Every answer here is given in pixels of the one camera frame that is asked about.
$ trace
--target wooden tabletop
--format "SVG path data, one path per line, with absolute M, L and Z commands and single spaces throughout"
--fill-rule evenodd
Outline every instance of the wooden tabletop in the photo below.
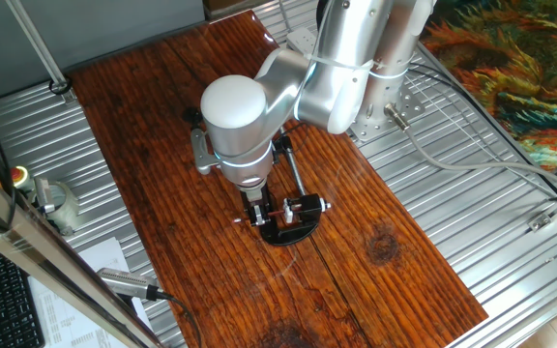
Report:
M 486 314 L 349 137 L 293 132 L 308 192 L 333 208 L 295 246 L 264 243 L 239 191 L 194 166 L 187 107 L 228 74 L 255 76 L 277 45 L 252 12 L 103 59 L 74 89 L 162 287 L 206 347 L 443 347 Z M 297 196 L 286 160 L 269 188 Z M 194 331 L 172 309 L 189 346 Z

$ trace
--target black round base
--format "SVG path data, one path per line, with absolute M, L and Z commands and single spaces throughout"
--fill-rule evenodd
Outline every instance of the black round base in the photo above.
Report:
M 300 225 L 287 230 L 278 230 L 277 224 L 273 221 L 271 223 L 259 226 L 261 238 L 266 243 L 275 247 L 286 247 L 296 244 L 308 237 L 317 228 L 317 223 L 312 225 Z

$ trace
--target colorful artwork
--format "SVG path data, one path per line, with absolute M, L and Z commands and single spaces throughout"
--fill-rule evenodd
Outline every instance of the colorful artwork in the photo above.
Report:
M 557 0 L 438 0 L 423 44 L 543 168 L 557 165 Z

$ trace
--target black cable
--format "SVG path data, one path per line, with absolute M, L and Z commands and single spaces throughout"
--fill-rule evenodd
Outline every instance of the black cable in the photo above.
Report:
M 429 70 L 431 70 L 431 71 L 433 71 L 433 72 L 439 73 L 440 75 L 445 75 L 443 72 L 441 72 L 441 71 L 439 71 L 439 70 L 437 70 L 437 69 L 428 67 L 428 66 L 426 66 L 426 65 L 417 64 L 417 63 L 410 63 L 410 64 L 412 64 L 412 65 L 414 65 L 414 66 L 417 66 L 417 67 L 419 67 L 419 68 L 429 69 Z M 454 81 L 449 80 L 449 79 L 443 79 L 443 78 L 440 78 L 440 77 L 437 77 L 437 76 L 433 76 L 433 75 L 430 74 L 430 73 L 419 72 L 419 71 L 414 70 L 414 69 L 411 69 L 411 68 L 408 69 L 408 71 L 411 72 L 411 73 L 418 73 L 418 74 L 420 74 L 420 75 L 422 75 L 422 76 L 426 76 L 426 77 L 428 77 L 428 78 L 430 78 L 430 79 L 432 79 L 432 80 L 438 81 L 438 82 L 442 83 L 443 85 L 452 88 L 455 92 L 459 93 L 464 99 L 466 99 L 470 104 L 472 104 L 472 106 L 474 106 L 477 110 L 481 110 L 481 106 L 480 106 L 476 101 L 474 101 L 474 100 L 472 99 L 472 96 L 470 96 L 467 92 L 465 92 L 465 91 L 464 91 L 460 86 L 458 86 Z
M 436 73 L 439 73 L 439 74 L 442 75 L 442 76 L 446 76 L 446 74 L 445 74 L 444 72 L 442 72 L 442 71 L 440 71 L 440 70 L 437 70 L 437 69 L 434 69 L 434 68 L 432 68 L 432 67 L 429 67 L 429 66 L 427 66 L 427 65 L 418 64 L 418 63 L 410 63 L 410 64 L 413 65 L 413 66 L 416 66 L 416 67 L 418 67 L 418 68 L 429 69 L 429 70 L 431 70 L 432 72 L 436 72 Z M 429 73 L 426 73 L 426 72 L 419 72 L 419 71 L 414 70 L 414 69 L 412 69 L 412 68 L 409 68 L 408 71 L 411 72 L 411 73 L 418 73 L 418 74 L 420 74 L 420 75 L 422 75 L 422 76 L 428 77 L 428 78 L 430 78 L 430 79 L 433 79 L 433 80 L 435 80 L 435 81 L 438 81 L 438 82 L 440 82 L 440 83 L 442 83 L 442 84 L 444 84 L 444 85 L 446 85 L 446 86 L 452 88 L 452 89 L 455 90 L 457 93 L 459 93 L 465 100 L 467 100 L 476 110 L 483 110 L 483 107 L 482 107 L 480 104 L 478 104 L 478 103 L 472 98 L 472 96 L 471 96 L 470 94 L 468 94 L 467 92 L 465 92 L 465 91 L 461 88 L 461 86 L 459 86 L 456 82 L 452 81 L 452 80 L 449 79 L 448 77 L 446 77 L 447 79 L 442 79 L 442 78 L 439 78 L 439 77 L 437 77 L 437 76 L 433 76 L 433 75 L 431 75 L 431 74 L 429 74 Z M 485 119 L 487 120 L 487 122 L 488 122 L 491 126 L 495 127 L 495 126 L 493 125 L 493 123 L 491 122 L 491 120 L 489 120 L 488 118 L 485 118 Z M 520 155 L 526 162 L 528 162 L 528 163 L 530 162 L 526 157 L 524 157 L 524 156 L 521 154 L 521 152 L 519 152 L 519 155 Z M 545 181 L 546 183 L 549 184 L 549 186 L 554 190 L 554 192 L 557 193 L 557 188 L 556 188 L 554 185 L 551 185 L 551 184 L 549 183 L 549 181 L 546 180 L 545 177 L 544 177 L 542 174 L 537 174 L 537 175 L 539 175 L 539 177 L 541 177 L 542 179 L 544 179 L 544 181 Z
M 307 140 L 308 140 L 308 130 L 310 129 L 310 127 L 307 127 L 307 132 L 305 133 L 305 140 L 302 141 L 302 144 L 300 144 L 300 146 L 298 147 L 298 149 L 296 150 L 292 150 L 292 152 L 294 154 L 296 154 L 298 151 L 302 150 L 305 145 L 307 145 Z
M 286 131 L 282 132 L 279 136 L 287 135 L 287 134 L 289 134 L 290 132 L 295 131 L 295 130 L 297 130 L 298 128 L 304 126 L 304 125 L 305 125 L 304 123 L 300 123 L 300 124 L 298 124 L 298 125 L 296 125 L 296 126 L 290 128 L 289 130 L 286 130 Z
M 174 304 L 178 305 L 179 307 L 181 307 L 181 308 L 184 310 L 185 316 L 188 316 L 189 319 L 191 320 L 192 326 L 194 327 L 194 330 L 195 330 L 196 335 L 197 335 L 197 342 L 199 343 L 199 348 L 201 348 L 201 346 L 202 346 L 202 342 L 201 342 L 201 330 L 199 330 L 199 326 L 197 325 L 196 321 L 194 320 L 194 316 L 192 315 L 192 313 L 191 313 L 191 311 L 189 310 L 189 308 L 186 307 L 180 300 L 174 298 L 172 295 L 169 295 L 169 294 L 167 294 L 167 293 L 158 292 L 156 295 L 157 295 L 157 298 L 158 298 L 158 299 L 170 300 L 171 302 L 173 302 Z
M 15 182 L 12 178 L 12 172 L 10 171 L 10 165 L 8 163 L 8 158 L 4 153 L 4 148 L 1 146 L 0 141 L 0 157 L 1 161 L 3 161 L 3 175 L 6 176 L 7 184 L 8 184 L 8 194 L 10 195 L 10 211 L 8 212 L 8 218 L 6 219 L 6 226 L 0 225 L 0 233 L 6 233 L 12 229 L 13 219 L 15 218 L 15 209 L 16 209 L 16 188 Z

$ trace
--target wooden board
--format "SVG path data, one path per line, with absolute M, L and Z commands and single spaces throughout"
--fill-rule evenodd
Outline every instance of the wooden board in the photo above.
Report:
M 194 167 L 190 125 L 220 76 L 255 76 L 276 48 L 252 12 L 101 60 L 74 89 L 165 291 L 193 311 L 206 347 L 442 347 L 486 318 L 448 263 L 346 135 L 299 128 L 309 192 L 333 204 L 311 238 L 265 244 L 239 191 Z M 296 195 L 285 160 L 269 177 Z M 187 343 L 191 325 L 178 307 Z

